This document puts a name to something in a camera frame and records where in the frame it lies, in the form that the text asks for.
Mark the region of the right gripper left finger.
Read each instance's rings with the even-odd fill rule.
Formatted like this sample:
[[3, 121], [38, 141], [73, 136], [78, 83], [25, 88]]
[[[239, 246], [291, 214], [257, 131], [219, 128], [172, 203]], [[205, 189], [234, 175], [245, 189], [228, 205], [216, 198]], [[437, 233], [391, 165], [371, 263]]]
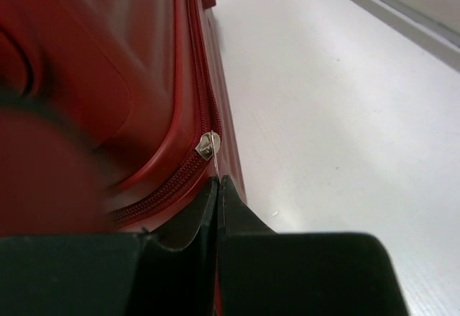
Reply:
[[155, 231], [1, 239], [3, 315], [213, 315], [218, 181]]

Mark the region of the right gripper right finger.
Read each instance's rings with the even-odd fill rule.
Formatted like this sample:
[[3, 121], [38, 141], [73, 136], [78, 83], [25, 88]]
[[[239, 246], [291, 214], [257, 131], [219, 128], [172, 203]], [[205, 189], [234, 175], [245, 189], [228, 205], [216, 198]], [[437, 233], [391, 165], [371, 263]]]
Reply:
[[392, 261], [367, 233], [276, 233], [218, 192], [219, 315], [406, 315]]

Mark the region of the red suitcase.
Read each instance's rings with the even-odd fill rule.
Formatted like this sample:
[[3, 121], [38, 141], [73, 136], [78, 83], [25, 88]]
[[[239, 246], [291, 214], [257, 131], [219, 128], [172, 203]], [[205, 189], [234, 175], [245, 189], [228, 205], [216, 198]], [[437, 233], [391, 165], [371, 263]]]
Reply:
[[216, 0], [1, 0], [1, 234], [152, 230], [245, 196]]

